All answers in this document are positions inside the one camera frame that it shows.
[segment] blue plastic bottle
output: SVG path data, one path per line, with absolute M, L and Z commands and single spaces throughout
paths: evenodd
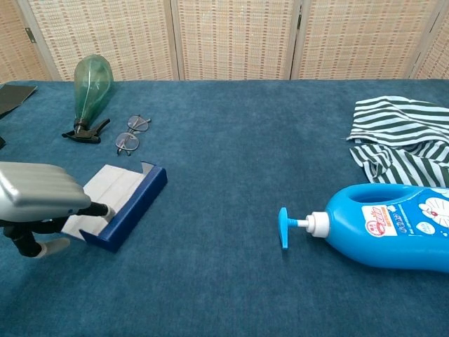
M 373 267 L 449 272 L 449 189 L 361 184 L 340 190 L 325 212 L 306 220 L 279 211 L 282 248 L 288 228 L 305 227 L 347 257 Z

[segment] wicker room divider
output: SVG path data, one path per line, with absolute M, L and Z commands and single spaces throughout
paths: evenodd
M 23 28 L 14 1 L 1 0 L 0 83 L 15 79 L 50 79 Z
M 292 78 L 404 78 L 439 0 L 305 0 Z
M 299 0 L 171 3 L 182 78 L 290 78 Z
M 449 78 L 449 15 L 447 15 L 433 40 L 416 78 Z
M 178 78 L 167 1 L 28 2 L 63 80 L 91 53 L 109 61 L 117 80 Z
M 91 53 L 117 80 L 449 78 L 448 0 L 1 1 L 0 83 Z

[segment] green and white stripes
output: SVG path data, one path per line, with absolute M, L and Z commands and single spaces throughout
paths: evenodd
M 372 183 L 449 187 L 449 109 L 401 96 L 356 103 L 348 140 Z

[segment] white paper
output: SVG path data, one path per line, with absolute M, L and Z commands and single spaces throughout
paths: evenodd
M 84 186 L 84 192 L 92 201 L 106 204 L 118 213 L 131 198 L 146 174 L 111 165 L 104 165 Z M 84 240 L 79 230 L 98 235 L 107 225 L 100 216 L 71 216 L 62 231 Z

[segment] eyeglass frame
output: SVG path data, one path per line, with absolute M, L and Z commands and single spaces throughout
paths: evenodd
M 126 154 L 128 155 L 128 157 L 131 156 L 131 153 L 133 153 L 134 151 L 136 151 L 136 150 L 139 148 L 139 145 L 140 145 L 139 138 L 137 138 L 135 135 L 136 135 L 136 134 L 139 134 L 139 133 L 141 133 L 141 132 L 148 131 L 148 129 L 149 129 L 149 124 L 152 122 L 152 119 L 151 119 L 151 118 L 145 119 L 145 118 L 143 118 L 142 116 L 140 116 L 140 114 L 134 114 L 133 116 L 130 116 L 130 117 L 128 118 L 128 121 L 129 121 L 131 118 L 133 118 L 133 117 L 137 117 L 138 119 L 141 118 L 141 119 L 143 119 L 143 121 L 142 121 L 140 124 L 134 125 L 134 126 L 132 126 L 132 127 L 129 126 L 129 124 L 127 123 L 127 125 L 128 125 L 128 130 L 125 131 L 125 132 L 120 133 L 120 134 L 116 137 L 116 143 L 115 143 L 115 146 L 117 147 L 117 155 L 120 155 L 120 152 L 123 150 L 123 151 L 126 151 Z M 141 131 L 141 130 L 136 130 L 136 129 L 135 129 L 135 128 L 137 128 L 137 127 L 143 125 L 144 123 L 147 123 L 147 125 L 148 125 L 148 127 L 147 127 L 145 130 Z M 127 150 L 127 149 L 123 149 L 122 147 L 119 147 L 119 146 L 117 145 L 117 139 L 118 139 L 121 135 L 129 135 L 128 137 L 131 137 L 131 136 L 135 137 L 135 139 L 136 139 L 137 142 L 138 142 L 138 145 L 135 147 L 135 149 Z

